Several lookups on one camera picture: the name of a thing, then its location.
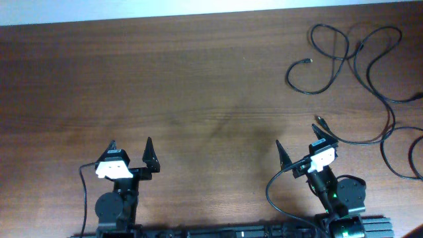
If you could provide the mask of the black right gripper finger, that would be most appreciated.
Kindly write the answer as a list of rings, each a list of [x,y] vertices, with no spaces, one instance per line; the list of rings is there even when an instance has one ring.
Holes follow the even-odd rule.
[[[315,124],[311,124],[314,134],[316,135],[317,139],[325,139],[326,141],[332,141],[334,138],[329,135],[328,133],[322,131],[318,126]]]
[[[284,149],[284,147],[282,146],[282,144],[280,143],[278,139],[276,140],[276,147],[277,147],[279,158],[280,158],[281,170],[283,171],[292,170],[293,163],[288,153],[286,152],[286,150]]]

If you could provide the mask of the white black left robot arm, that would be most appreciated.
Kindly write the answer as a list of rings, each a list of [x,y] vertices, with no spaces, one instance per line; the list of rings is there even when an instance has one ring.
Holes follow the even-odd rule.
[[[136,224],[139,202],[139,183],[151,180],[161,166],[153,141],[147,138],[142,156],[144,167],[130,168],[130,158],[124,149],[118,149],[112,140],[95,163],[95,173],[100,179],[113,182],[113,190],[104,193],[95,204],[98,217],[97,237],[141,237],[141,227]]]

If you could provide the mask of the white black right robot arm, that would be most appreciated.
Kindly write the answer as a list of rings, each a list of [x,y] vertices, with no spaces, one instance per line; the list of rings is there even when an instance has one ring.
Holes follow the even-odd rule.
[[[285,172],[291,171],[294,178],[307,177],[311,192],[320,200],[325,213],[317,214],[313,221],[289,214],[280,208],[277,211],[300,222],[293,235],[296,237],[365,237],[360,214],[365,211],[366,183],[352,175],[336,177],[329,167],[337,155],[338,140],[312,125],[317,141],[309,145],[309,153],[293,162],[281,143],[276,140],[280,156],[281,171],[266,185],[266,199],[270,185]]]

